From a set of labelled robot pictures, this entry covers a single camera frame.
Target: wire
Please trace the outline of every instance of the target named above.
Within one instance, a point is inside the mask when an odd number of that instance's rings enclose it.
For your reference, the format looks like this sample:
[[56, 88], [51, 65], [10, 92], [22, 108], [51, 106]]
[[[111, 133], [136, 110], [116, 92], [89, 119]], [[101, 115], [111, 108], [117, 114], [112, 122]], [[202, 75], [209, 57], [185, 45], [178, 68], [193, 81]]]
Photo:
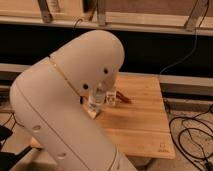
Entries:
[[[171, 114], [171, 106], [170, 106], [170, 104], [169, 104], [169, 101], [168, 100], [165, 100], [165, 102], [166, 102], [166, 107], [169, 109], [168, 110], [168, 112], [170, 112], [169, 114]], [[199, 123], [199, 124], [202, 124], [203, 126], [205, 126], [212, 134], [213, 134], [213, 130], [212, 130], [212, 128], [209, 126], [209, 125], [207, 125], [206, 123], [204, 123], [203, 121], [202, 121], [202, 119], [201, 118], [199, 118], [199, 117], [201, 117], [202, 115], [205, 115], [205, 114], [212, 114], [213, 112], [212, 112], [212, 108], [213, 108], [213, 105], [210, 105], [209, 106], [209, 109], [206, 111], [206, 112], [202, 112], [202, 113], [199, 113], [199, 114], [197, 114], [197, 115], [195, 115], [195, 116], [192, 116], [192, 117], [187, 117], [187, 116], [176, 116], [176, 117], [174, 117], [174, 118], [172, 118], [171, 120], [170, 120], [170, 122], [169, 122], [169, 127], [170, 127], [170, 130], [171, 130], [171, 138], [172, 138], [172, 141], [173, 141], [173, 143], [174, 143], [174, 145], [176, 146], [176, 148], [178, 149], [178, 151], [195, 167], [195, 168], [197, 168], [198, 170], [200, 170], [200, 171], [202, 171], [202, 168], [200, 168], [200, 166], [202, 166], [203, 168], [205, 168], [205, 166], [203, 165], [203, 164], [201, 164], [201, 162], [202, 163], [208, 163], [208, 159], [209, 158], [211, 158], [212, 156], [213, 156], [213, 152], [211, 152], [208, 156], [206, 156], [206, 154], [205, 154], [205, 150], [204, 150], [204, 147], [202, 146], [202, 144], [199, 144], [198, 142], [196, 142], [195, 140], [194, 140], [194, 138], [193, 138], [193, 135], [192, 135], [192, 133], [190, 132], [190, 131], [199, 131], [199, 132], [201, 132], [201, 133], [203, 133], [203, 134], [205, 134], [206, 136], [209, 136], [211, 139], [213, 139], [213, 136], [210, 134], [210, 133], [208, 133], [208, 132], [206, 132], [206, 131], [204, 131], [204, 130], [202, 130], [202, 129], [199, 129], [199, 128], [194, 128], [194, 127], [187, 127], [185, 124], [184, 124], [184, 122], [186, 122], [186, 121], [193, 121], [193, 122], [197, 122], [197, 123]], [[181, 120], [181, 125], [182, 126], [184, 126], [184, 128], [185, 129], [183, 129], [183, 130], [181, 130], [179, 133], [178, 133], [178, 140], [177, 140], [177, 142], [175, 141], [175, 138], [174, 138], [174, 135], [173, 135], [173, 133], [172, 133], [172, 125], [173, 125], [173, 123], [175, 122], [175, 121], [177, 121], [177, 120]], [[182, 141], [181, 141], [181, 137], [183, 136], [183, 134], [185, 133], [185, 132], [188, 132], [188, 134], [189, 134], [189, 137], [190, 137], [190, 140], [197, 146], [197, 147], [199, 147], [199, 149], [201, 149], [201, 151], [202, 151], [202, 156], [203, 157], [197, 157], [197, 156], [195, 156], [194, 154], [191, 154], [184, 146], [183, 146], [183, 144], [182, 144]]]
[[78, 23], [80, 23], [80, 22], [82, 22], [82, 21], [83, 21], [83, 19], [82, 19], [82, 18], [79, 18], [79, 19], [75, 22], [75, 24], [74, 24], [74, 26], [73, 26], [73, 31], [75, 31], [75, 29], [76, 29]]
[[9, 118], [7, 119], [7, 121], [5, 123], [2, 124], [2, 126], [5, 126], [8, 122], [10, 122], [10, 120], [12, 119], [13, 114], [11, 113], [11, 115], [9, 116]]
[[[16, 122], [14, 121], [14, 123], [13, 123], [12, 127], [10, 128], [10, 130], [12, 131], [12, 130], [14, 129], [15, 126], [16, 126]], [[5, 146], [5, 144], [6, 144], [6, 142], [7, 142], [8, 139], [9, 139], [9, 138], [7, 138], [6, 140], [4, 140], [4, 142], [2, 143], [2, 146], [1, 146], [1, 150], [0, 150], [0, 151], [2, 151], [2, 149], [4, 148], [4, 146]]]
[[162, 73], [165, 72], [166, 70], [168, 70], [169, 68], [172, 68], [172, 67], [174, 67], [176, 65], [179, 65], [179, 64], [183, 63], [185, 60], [187, 60], [189, 57], [191, 57], [191, 55], [195, 52], [195, 50], [197, 48], [197, 30], [196, 29], [195, 29], [195, 34], [194, 35], [195, 35], [195, 38], [194, 38], [193, 48], [190, 50], [190, 52], [187, 55], [185, 55], [183, 58], [181, 58], [180, 60], [178, 60], [178, 61], [176, 61], [176, 62], [174, 62], [172, 64], [169, 64], [166, 67], [164, 67], [160, 71], [159, 75], [162, 75]]
[[[206, 15], [207, 15], [207, 13], [208, 13], [208, 11], [209, 11], [210, 0], [207, 1], [207, 4], [206, 4], [206, 5], [207, 5], [206, 11], [205, 11], [205, 13], [204, 13], [204, 15], [203, 15], [202, 20], [200, 21], [200, 24], [199, 24], [198, 28], [200, 28], [201, 24], [203, 23], [203, 21], [204, 21]], [[168, 70], [169, 68], [172, 68], [172, 67], [174, 67], [174, 66], [176, 66], [176, 65], [179, 65], [179, 64], [183, 63], [185, 60], [187, 60], [189, 57], [192, 56], [192, 54], [196, 51], [196, 48], [197, 48], [197, 30], [196, 30], [196, 28], [195, 28], [195, 34], [194, 34], [194, 35], [195, 35], [195, 39], [194, 39], [194, 45], [193, 45], [192, 50], [191, 50], [187, 55], [185, 55], [183, 58], [181, 58], [180, 60], [178, 60], [178, 61], [176, 61], [176, 62], [174, 62], [174, 63], [172, 63], [172, 64], [169, 64], [169, 65], [166, 66], [166, 67], [164, 67], [164, 68], [160, 71], [159, 75], [162, 75], [162, 73], [165, 72], [166, 70]]]

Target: small hole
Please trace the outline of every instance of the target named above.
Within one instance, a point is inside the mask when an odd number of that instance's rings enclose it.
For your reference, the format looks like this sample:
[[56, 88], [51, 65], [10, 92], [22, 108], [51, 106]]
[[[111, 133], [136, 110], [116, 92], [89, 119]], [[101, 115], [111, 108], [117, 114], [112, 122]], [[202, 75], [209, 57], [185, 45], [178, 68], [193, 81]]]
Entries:
[[83, 85], [83, 88], [84, 88], [85, 90], [87, 90], [87, 89], [89, 88], [89, 86], [88, 86], [87, 84], [84, 84], [84, 85]]
[[104, 74], [108, 74], [108, 69], [107, 68], [104, 68]]
[[64, 159], [67, 156], [66, 153], [58, 154], [58, 159]]
[[33, 127], [34, 132], [38, 132], [38, 131], [40, 131], [40, 129], [41, 129], [40, 125], [36, 125], [36, 126]]

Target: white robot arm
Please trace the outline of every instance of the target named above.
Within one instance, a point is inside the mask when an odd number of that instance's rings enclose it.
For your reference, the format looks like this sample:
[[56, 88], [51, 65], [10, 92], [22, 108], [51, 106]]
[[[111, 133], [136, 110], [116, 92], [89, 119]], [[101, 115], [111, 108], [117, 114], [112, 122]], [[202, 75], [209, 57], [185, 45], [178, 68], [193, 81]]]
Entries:
[[13, 83], [17, 117], [65, 171], [135, 171], [88, 116], [80, 96], [114, 84], [124, 60], [120, 41], [90, 31], [39, 61]]

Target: small object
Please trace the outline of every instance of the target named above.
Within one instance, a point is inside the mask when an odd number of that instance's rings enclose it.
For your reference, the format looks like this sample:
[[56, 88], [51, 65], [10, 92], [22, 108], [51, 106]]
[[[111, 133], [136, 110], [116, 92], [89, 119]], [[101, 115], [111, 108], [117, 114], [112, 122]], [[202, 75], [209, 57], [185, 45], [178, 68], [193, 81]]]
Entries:
[[114, 107], [116, 105], [116, 88], [113, 87], [111, 90], [106, 92], [106, 104]]
[[132, 103], [131, 99], [124, 96], [120, 91], [117, 91], [116, 97], [124, 103]]
[[105, 91], [101, 90], [100, 87], [91, 90], [88, 98], [88, 113], [95, 118], [101, 113], [101, 106], [104, 104], [106, 97]]

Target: wooden table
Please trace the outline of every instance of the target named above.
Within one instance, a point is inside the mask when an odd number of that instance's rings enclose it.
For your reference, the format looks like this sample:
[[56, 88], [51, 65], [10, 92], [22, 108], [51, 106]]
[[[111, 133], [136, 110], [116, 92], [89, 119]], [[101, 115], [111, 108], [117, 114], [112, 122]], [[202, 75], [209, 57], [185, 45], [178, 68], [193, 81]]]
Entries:
[[129, 156], [175, 158], [167, 114], [156, 77], [119, 75], [116, 88], [132, 100], [103, 107], [96, 122]]

